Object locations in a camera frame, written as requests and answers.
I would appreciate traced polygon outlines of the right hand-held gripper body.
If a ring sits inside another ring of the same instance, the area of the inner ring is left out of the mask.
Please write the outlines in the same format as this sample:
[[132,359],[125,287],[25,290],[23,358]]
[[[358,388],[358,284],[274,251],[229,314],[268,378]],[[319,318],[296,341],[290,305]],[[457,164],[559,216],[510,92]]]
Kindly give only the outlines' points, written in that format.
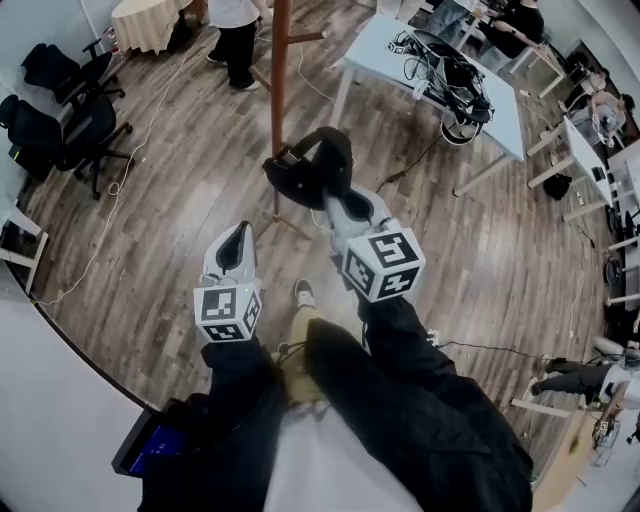
[[370,303],[411,294],[426,265],[412,229],[390,215],[380,224],[349,218],[350,235],[332,233],[335,265],[347,287]]

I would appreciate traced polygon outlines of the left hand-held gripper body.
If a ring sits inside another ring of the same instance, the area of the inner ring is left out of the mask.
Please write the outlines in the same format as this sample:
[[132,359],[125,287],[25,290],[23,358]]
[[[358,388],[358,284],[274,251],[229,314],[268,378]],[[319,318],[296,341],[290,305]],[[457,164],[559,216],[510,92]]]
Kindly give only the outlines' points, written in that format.
[[253,338],[262,310],[257,277],[202,274],[194,289],[195,325],[206,342],[234,343]]

